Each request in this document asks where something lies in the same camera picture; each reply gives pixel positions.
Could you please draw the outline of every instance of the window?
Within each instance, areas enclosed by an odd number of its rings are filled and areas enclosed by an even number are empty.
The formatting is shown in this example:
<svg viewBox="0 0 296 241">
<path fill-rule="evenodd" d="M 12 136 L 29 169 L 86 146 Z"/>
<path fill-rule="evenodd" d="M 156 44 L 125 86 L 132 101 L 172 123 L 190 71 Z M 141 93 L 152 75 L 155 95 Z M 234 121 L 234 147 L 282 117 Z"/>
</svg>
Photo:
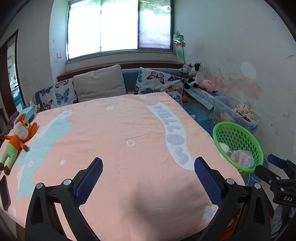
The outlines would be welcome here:
<svg viewBox="0 0 296 241">
<path fill-rule="evenodd" d="M 173 49 L 173 0 L 80 0 L 69 5 L 68 59 L 142 48 Z"/>
</svg>

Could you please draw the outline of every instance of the window frame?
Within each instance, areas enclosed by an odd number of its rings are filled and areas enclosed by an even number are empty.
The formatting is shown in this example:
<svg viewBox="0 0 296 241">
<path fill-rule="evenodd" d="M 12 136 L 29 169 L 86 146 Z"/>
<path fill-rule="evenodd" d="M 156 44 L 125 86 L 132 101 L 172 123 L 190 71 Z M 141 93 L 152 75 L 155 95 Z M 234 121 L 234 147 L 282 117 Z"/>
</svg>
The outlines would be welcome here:
<svg viewBox="0 0 296 241">
<path fill-rule="evenodd" d="M 137 50 L 159 50 L 159 51 L 167 51 L 167 52 L 173 52 L 173 48 L 174 48 L 174 43 L 173 43 L 173 35 L 174 35 L 174 0 L 170 0 L 170 7 L 171 7 L 171 14 L 170 14 L 170 48 L 169 49 L 163 49 L 163 48 L 140 48 L 139 47 L 139 32 L 140 32 L 140 1 L 138 0 L 138 46 L 137 49 L 124 49 L 124 50 L 112 50 L 112 51 L 104 51 L 104 52 L 95 52 L 95 53 L 91 53 L 91 54 L 86 54 L 86 55 L 81 55 L 75 58 L 69 58 L 69 54 L 68 54 L 68 43 L 69 43 L 69 36 L 68 36 L 68 24 L 69 24 L 69 10 L 70 10 L 70 6 L 72 3 L 76 3 L 76 2 L 80 2 L 80 1 L 85 1 L 85 0 L 73 0 L 73 1 L 69 1 L 69 6 L 68 6 L 68 13 L 67 13 L 67 32 L 66 32 L 66 55 L 67 55 L 67 61 L 72 61 L 72 60 L 77 60 L 80 58 L 87 58 L 87 57 L 94 57 L 94 56 L 98 56 L 98 55 L 103 55 L 103 54 L 110 54 L 110 53 L 116 53 L 116 52 L 134 52 Z"/>
</svg>

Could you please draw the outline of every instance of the pink bedspread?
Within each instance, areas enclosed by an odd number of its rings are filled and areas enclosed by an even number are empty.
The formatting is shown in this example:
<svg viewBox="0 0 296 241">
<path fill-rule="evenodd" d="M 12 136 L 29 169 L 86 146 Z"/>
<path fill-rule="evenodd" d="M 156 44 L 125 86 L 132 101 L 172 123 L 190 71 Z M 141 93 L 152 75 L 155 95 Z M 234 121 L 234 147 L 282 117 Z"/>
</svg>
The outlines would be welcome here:
<svg viewBox="0 0 296 241">
<path fill-rule="evenodd" d="M 199 156 L 224 178 L 244 184 L 210 135 L 166 93 L 68 105 L 34 121 L 39 130 L 26 143 L 30 150 L 20 153 L 7 177 L 8 215 L 22 226 L 37 183 L 59 185 L 95 157 L 103 160 L 103 173 L 80 210 L 102 241 L 180 240 L 204 229 L 217 206 L 194 172 Z"/>
</svg>

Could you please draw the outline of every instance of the orange ball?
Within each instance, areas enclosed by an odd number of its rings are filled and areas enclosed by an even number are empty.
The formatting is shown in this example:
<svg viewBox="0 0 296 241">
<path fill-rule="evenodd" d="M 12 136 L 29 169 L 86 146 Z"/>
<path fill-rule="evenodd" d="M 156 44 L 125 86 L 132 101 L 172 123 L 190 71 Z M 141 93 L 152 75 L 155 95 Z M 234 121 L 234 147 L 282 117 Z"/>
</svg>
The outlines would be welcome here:
<svg viewBox="0 0 296 241">
<path fill-rule="evenodd" d="M 187 103 L 188 102 L 188 97 L 187 96 L 182 96 L 182 102 Z"/>
</svg>

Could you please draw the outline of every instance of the beige pillow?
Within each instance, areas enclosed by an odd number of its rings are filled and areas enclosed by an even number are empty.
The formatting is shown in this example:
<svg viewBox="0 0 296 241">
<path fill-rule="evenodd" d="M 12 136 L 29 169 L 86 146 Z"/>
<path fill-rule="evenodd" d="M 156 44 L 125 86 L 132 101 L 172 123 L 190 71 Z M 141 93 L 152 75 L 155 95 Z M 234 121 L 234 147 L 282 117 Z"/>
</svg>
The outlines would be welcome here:
<svg viewBox="0 0 296 241">
<path fill-rule="evenodd" d="M 126 87 L 119 64 L 75 75 L 73 83 L 78 102 L 126 94 Z"/>
</svg>

